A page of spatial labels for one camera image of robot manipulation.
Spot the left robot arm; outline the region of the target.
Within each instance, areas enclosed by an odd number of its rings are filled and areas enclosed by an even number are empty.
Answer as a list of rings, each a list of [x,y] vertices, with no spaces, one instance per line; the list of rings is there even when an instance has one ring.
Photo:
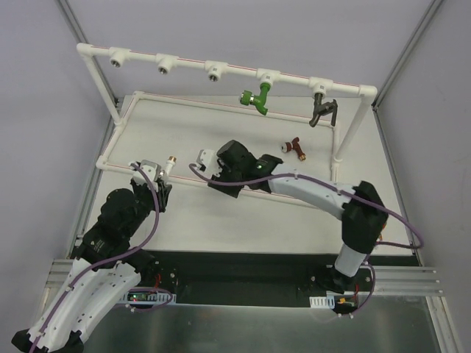
[[[149,215],[165,211],[172,186],[162,179],[153,190],[145,183],[130,184],[130,189],[108,194],[43,316],[14,334],[11,343],[19,351],[82,352],[91,333],[126,293],[160,279],[156,258],[144,249],[130,254],[130,239]]]

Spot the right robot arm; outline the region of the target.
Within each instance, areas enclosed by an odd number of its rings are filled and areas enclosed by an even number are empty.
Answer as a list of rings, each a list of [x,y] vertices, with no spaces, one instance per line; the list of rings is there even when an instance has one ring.
[[[371,255],[388,213],[375,187],[362,181],[345,185],[299,173],[270,154],[254,157],[241,143],[231,140],[218,151],[203,149],[197,158],[201,171],[210,173],[208,186],[233,198],[244,187],[289,196],[314,206],[341,222],[342,246],[332,268],[321,270],[319,286],[344,293],[358,280],[358,270]]]

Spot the white water faucet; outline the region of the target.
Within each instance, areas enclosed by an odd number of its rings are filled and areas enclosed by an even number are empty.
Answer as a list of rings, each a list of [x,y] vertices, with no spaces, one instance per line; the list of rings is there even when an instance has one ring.
[[[177,158],[175,156],[170,156],[166,164],[160,167],[160,171],[158,173],[158,179],[163,180],[164,182],[168,182],[172,169],[176,165]]]

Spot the white PVC pipe frame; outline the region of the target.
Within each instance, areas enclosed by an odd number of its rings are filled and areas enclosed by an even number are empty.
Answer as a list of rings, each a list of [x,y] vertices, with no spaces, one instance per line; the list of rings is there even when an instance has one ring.
[[[122,65],[127,61],[152,63],[156,65],[158,72],[161,74],[168,74],[173,68],[192,68],[196,70],[202,70],[207,73],[208,78],[212,82],[218,82],[225,74],[232,74],[254,78],[259,82],[259,86],[262,82],[268,82],[271,86],[278,82],[299,85],[311,90],[313,99],[315,93],[321,93],[323,95],[323,102],[326,102],[325,97],[330,93],[344,93],[351,98],[359,99],[360,104],[344,137],[340,135],[340,129],[337,124],[337,120],[335,127],[330,125],[330,120],[324,120],[324,116],[320,118],[318,123],[319,126],[327,127],[333,132],[333,145],[330,157],[330,178],[334,182],[339,178],[339,167],[343,160],[343,156],[348,146],[351,144],[355,133],[358,131],[358,128],[361,125],[361,122],[363,121],[367,111],[371,110],[372,103],[378,94],[377,88],[372,85],[350,85],[315,76],[299,76],[266,68],[248,68],[212,60],[192,60],[170,54],[153,54],[119,47],[95,46],[88,43],[78,43],[77,52],[84,60],[89,73],[95,82],[95,85],[97,86],[109,113],[111,114],[111,118],[113,119],[115,126],[111,138],[105,147],[105,150],[99,155],[96,161],[96,167],[102,171],[114,171],[122,174],[128,174],[130,169],[123,165],[116,165],[111,163],[110,155],[115,145],[118,143],[119,138],[126,129],[127,122],[129,121],[132,111],[134,110],[137,103],[141,100],[160,101],[169,104],[176,104],[179,106],[197,107],[206,110],[240,113],[254,116],[259,115],[265,116],[266,118],[292,121],[297,123],[304,123],[308,119],[307,117],[301,115],[290,115],[288,113],[278,113],[269,110],[266,115],[261,115],[253,106],[244,106],[242,104],[235,106],[230,104],[213,103],[209,101],[199,101],[195,99],[177,98],[176,96],[158,95],[154,93],[146,93],[143,91],[135,91],[132,94],[130,103],[125,105],[123,110],[118,110],[115,101],[111,98],[107,91],[105,79],[100,75],[98,66],[94,62],[95,57],[108,58],[110,64],[115,68],[122,67]]]

